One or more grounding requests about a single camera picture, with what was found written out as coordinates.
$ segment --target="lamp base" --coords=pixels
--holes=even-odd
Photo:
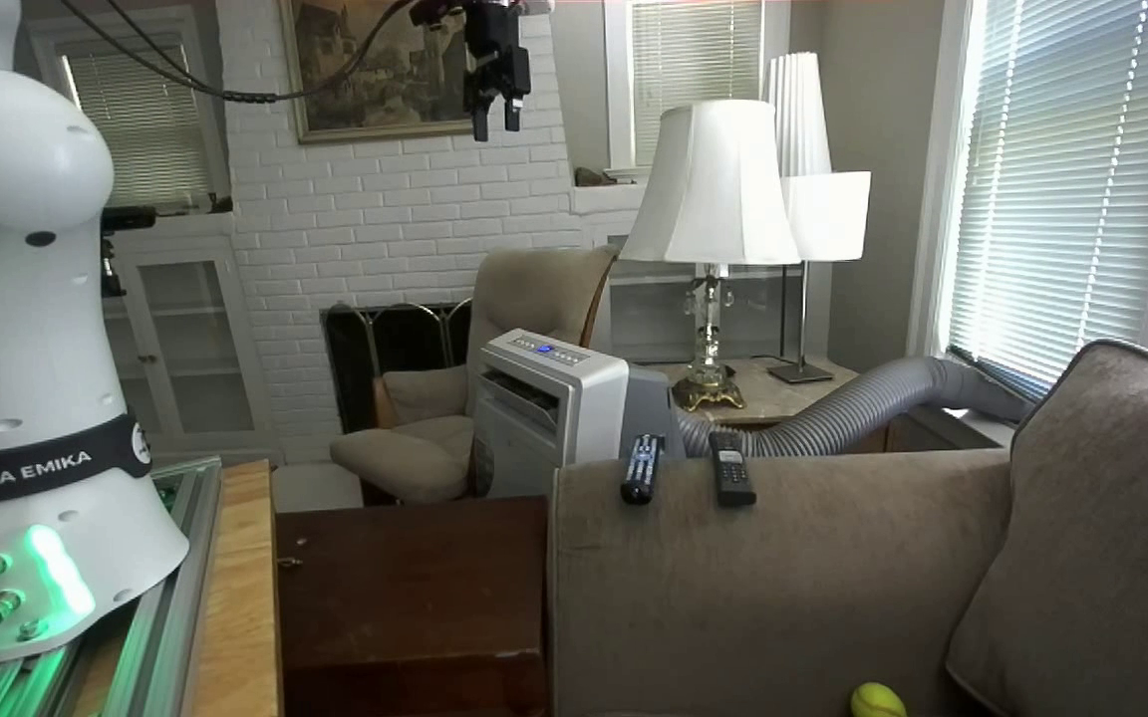
[[[830,382],[834,377],[830,369],[811,367],[809,358],[791,358],[791,361],[769,367],[769,375],[775,382],[790,382],[790,385]]]
[[[676,377],[676,382],[669,385],[669,398],[673,398],[680,410],[741,407],[741,389],[738,389],[727,367],[690,369],[685,377]]]

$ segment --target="fireplace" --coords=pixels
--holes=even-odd
[[[341,431],[373,426],[373,375],[464,361],[470,302],[387,302],[322,310]]]

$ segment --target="green light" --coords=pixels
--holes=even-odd
[[[68,559],[59,533],[50,524],[31,524],[25,539],[45,561],[41,565],[45,588],[59,597],[59,605],[68,605],[72,618],[95,614],[95,597],[86,583],[80,577],[80,565]]]

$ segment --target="couch armrest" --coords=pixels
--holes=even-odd
[[[888,681],[964,713],[941,658],[1009,517],[999,450],[754,456],[757,506],[716,508],[673,463],[650,506],[619,464],[549,494],[552,713],[846,713]]]
[[[377,426],[464,414],[464,369],[381,369],[373,377]]]

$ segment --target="window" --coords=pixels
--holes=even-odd
[[[656,114],[759,94],[759,0],[604,0],[609,166],[645,174]]]
[[[192,75],[208,78],[188,6],[135,13],[148,34]],[[119,16],[95,16],[144,58],[161,62]],[[80,105],[114,160],[111,208],[161,216],[215,209],[225,199],[225,160],[215,99],[151,75],[95,41],[80,20],[31,22],[45,78]]]
[[[1148,298],[1148,0],[989,0],[949,341],[1046,385]]]

